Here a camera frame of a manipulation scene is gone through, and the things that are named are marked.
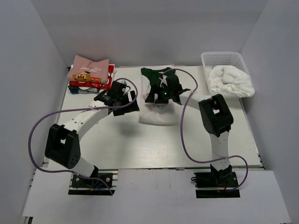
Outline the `white and green raglan t-shirt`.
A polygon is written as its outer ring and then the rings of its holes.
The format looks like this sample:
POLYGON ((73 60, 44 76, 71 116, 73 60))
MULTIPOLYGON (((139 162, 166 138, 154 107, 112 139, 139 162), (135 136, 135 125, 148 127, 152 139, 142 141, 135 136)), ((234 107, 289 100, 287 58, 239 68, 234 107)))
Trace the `white and green raglan t-shirt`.
POLYGON ((155 126, 175 126, 178 118, 175 113, 174 104, 170 100, 168 104, 158 105, 146 103, 145 99, 150 93, 150 81, 141 74, 141 90, 138 93, 140 100, 138 102, 139 122, 155 126))

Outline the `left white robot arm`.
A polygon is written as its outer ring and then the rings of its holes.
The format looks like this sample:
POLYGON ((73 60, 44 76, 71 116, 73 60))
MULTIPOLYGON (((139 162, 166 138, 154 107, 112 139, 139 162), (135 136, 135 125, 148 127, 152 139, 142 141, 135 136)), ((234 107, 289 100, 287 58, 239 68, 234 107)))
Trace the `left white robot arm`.
POLYGON ((110 114, 121 116, 139 111, 138 90, 126 91, 127 81, 113 81, 110 89, 95 96, 87 108, 79 110, 76 117, 62 125, 53 124, 50 127, 45 156, 67 171, 82 176, 88 186, 98 183, 99 169, 82 157, 80 141, 96 123, 110 114))

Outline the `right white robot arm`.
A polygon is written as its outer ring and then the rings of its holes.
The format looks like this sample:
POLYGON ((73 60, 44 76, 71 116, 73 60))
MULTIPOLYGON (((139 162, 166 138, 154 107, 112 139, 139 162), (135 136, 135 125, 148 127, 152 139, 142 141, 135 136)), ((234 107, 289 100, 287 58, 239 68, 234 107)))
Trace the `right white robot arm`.
POLYGON ((150 86, 145 103, 161 106, 171 100, 200 111, 203 126, 211 139, 211 181, 216 186, 222 186, 232 173, 228 159, 228 134, 234 122, 224 97, 221 94, 207 96, 184 89, 174 70, 154 71, 143 76, 148 79, 150 86))

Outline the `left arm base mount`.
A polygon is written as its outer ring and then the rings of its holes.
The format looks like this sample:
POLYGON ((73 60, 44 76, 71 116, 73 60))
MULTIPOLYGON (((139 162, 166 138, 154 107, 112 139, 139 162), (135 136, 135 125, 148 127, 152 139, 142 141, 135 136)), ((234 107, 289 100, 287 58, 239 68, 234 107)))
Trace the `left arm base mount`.
POLYGON ((87 180, 73 174, 71 176, 68 194, 78 196, 112 196, 115 192, 118 181, 118 170, 100 170, 98 178, 102 179, 106 185, 99 180, 87 180))

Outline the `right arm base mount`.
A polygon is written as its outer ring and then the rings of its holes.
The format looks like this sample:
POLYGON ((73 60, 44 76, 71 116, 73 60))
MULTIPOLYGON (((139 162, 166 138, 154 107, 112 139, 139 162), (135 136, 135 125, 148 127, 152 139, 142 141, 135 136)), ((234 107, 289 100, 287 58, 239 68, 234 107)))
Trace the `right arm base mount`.
POLYGON ((233 188, 238 186, 236 173, 233 172, 220 184, 212 182, 209 172, 194 173, 191 182, 195 184, 196 198, 216 199, 216 198, 240 198, 240 191, 233 188))

